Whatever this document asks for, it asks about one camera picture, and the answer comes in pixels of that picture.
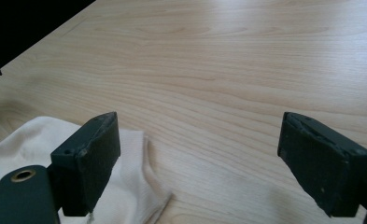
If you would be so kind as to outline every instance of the light wood surface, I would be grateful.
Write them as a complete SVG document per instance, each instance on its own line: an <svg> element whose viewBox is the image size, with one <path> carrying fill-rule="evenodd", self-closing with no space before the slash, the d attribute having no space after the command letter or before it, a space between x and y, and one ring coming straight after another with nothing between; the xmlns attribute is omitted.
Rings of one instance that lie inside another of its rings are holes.
<svg viewBox="0 0 367 224"><path fill-rule="evenodd" d="M37 116L114 110L144 130L174 191L158 223L365 214L329 219L276 147L285 111L367 147L367 1L97 0L2 72L0 141Z"/></svg>

